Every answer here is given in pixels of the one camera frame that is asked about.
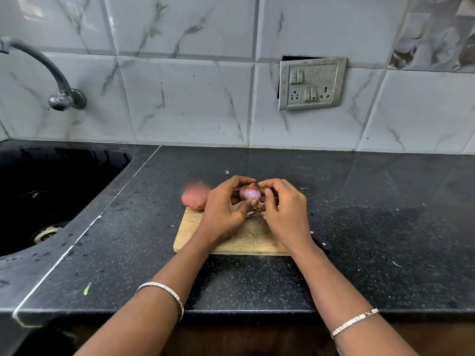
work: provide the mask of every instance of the bangle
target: bangle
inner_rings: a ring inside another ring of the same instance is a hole
[[[178,305],[180,306],[180,309],[181,309],[181,315],[180,317],[178,318],[178,322],[181,321],[181,318],[183,317],[183,314],[185,313],[185,308],[183,307],[183,302],[181,302],[180,300],[180,296],[177,295],[177,293],[175,291],[173,291],[170,287],[168,286],[165,286],[163,285],[162,283],[158,283],[158,282],[146,282],[146,283],[143,283],[142,285],[139,286],[139,288],[137,289],[137,291],[135,292],[135,294],[137,294],[141,289],[143,289],[144,287],[147,287],[147,286],[155,286],[155,287],[159,287],[161,289],[164,289],[165,291],[167,291],[168,293],[170,293],[170,295],[172,295],[173,297],[175,297],[175,300],[177,301]]]
[[[350,327],[351,325],[357,323],[358,321],[363,320],[366,317],[370,317],[371,315],[377,314],[378,312],[379,312],[378,309],[372,309],[372,310],[366,311],[362,313],[361,315],[358,315],[357,317],[352,318],[350,321],[345,322],[343,325],[338,327],[334,332],[332,332],[330,336],[333,339],[335,338],[336,335],[338,335],[344,329]]]

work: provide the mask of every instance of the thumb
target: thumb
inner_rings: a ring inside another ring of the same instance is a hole
[[[234,215],[239,217],[239,221],[243,222],[246,219],[246,214],[252,211],[254,206],[257,206],[259,203],[259,199],[252,198],[250,200],[246,200],[241,202],[239,207],[233,212]]]
[[[277,214],[276,210],[276,197],[269,187],[264,189],[265,193],[265,215],[266,217]]]

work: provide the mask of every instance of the onion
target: onion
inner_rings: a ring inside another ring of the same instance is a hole
[[[249,200],[251,198],[260,198],[261,196],[261,190],[258,189],[254,183],[244,185],[239,190],[239,197],[241,198],[241,201]]]
[[[187,184],[185,192],[181,196],[181,202],[195,211],[204,210],[208,200],[208,192],[210,192],[210,188],[202,182]]]

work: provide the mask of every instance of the black sink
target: black sink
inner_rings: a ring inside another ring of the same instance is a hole
[[[48,239],[130,162],[119,151],[16,149],[0,152],[0,256]]]

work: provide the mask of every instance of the person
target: person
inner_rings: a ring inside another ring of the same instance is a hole
[[[232,206],[233,189],[252,182],[256,180],[233,176],[211,190],[202,220],[187,244],[151,279],[152,285],[140,288],[76,356],[159,355],[182,316],[178,300],[186,302],[206,258],[244,222],[246,213],[258,202],[253,199],[242,202],[237,209]],[[325,325],[337,333],[334,340],[340,354],[417,355],[315,245],[306,197],[284,179],[269,179],[258,185],[265,192],[266,221],[305,277]],[[278,208],[271,188],[278,193]],[[345,326],[348,321],[353,324]]]

